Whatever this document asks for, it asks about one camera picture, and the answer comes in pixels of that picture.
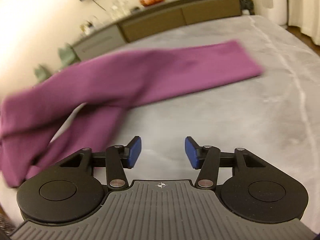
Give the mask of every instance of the silver screw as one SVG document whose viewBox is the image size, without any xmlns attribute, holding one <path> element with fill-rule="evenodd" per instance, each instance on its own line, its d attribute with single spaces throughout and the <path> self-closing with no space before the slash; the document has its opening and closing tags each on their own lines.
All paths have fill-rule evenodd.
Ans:
<svg viewBox="0 0 320 240">
<path fill-rule="evenodd" d="M 200 187 L 212 187 L 214 185 L 213 181 L 209 179 L 201 179 L 198 181 Z"/>
<path fill-rule="evenodd" d="M 122 187 L 125 185 L 125 181 L 123 179 L 113 179 L 110 181 L 110 186 L 112 187 Z"/>
</svg>

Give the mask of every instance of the wooden drawer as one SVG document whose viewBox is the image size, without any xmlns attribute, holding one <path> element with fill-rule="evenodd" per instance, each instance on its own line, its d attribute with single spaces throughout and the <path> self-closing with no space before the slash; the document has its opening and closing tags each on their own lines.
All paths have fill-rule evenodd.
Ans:
<svg viewBox="0 0 320 240">
<path fill-rule="evenodd" d="M 129 42 L 186 25 L 181 8 L 170 8 L 120 24 Z"/>
<path fill-rule="evenodd" d="M 73 47 L 81 60 L 103 55 L 126 44 L 117 25 L 106 28 Z"/>
<path fill-rule="evenodd" d="M 204 0 L 182 6 L 187 25 L 241 15 L 239 0 Z"/>
</svg>

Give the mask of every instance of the cable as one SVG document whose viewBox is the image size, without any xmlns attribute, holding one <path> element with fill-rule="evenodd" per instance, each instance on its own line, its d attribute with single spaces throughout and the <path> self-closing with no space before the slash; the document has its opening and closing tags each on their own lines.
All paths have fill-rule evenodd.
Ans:
<svg viewBox="0 0 320 240">
<path fill-rule="evenodd" d="M 107 11 L 105 8 L 103 8 L 100 4 L 98 4 L 95 0 L 92 0 L 96 5 L 98 5 L 101 9 Z"/>
</svg>

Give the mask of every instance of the purple garment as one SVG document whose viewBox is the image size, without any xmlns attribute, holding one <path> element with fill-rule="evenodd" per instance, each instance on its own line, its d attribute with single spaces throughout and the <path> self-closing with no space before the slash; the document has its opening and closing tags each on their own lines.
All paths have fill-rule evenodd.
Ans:
<svg viewBox="0 0 320 240">
<path fill-rule="evenodd" d="M 130 108 L 261 73 L 261 67 L 236 41 L 125 51 L 72 65 L 36 87 L 4 99 L 0 168 L 8 185 L 18 186 L 83 147 L 104 150 Z M 71 126 L 49 143 L 82 103 L 87 105 Z"/>
</svg>

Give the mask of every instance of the white curtain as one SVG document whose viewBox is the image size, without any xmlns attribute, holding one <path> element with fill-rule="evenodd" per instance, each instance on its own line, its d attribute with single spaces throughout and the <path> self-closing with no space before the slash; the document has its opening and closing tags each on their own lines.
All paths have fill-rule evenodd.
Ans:
<svg viewBox="0 0 320 240">
<path fill-rule="evenodd" d="M 301 32 L 320 45 L 320 0 L 288 0 L 290 26 L 298 26 Z"/>
</svg>

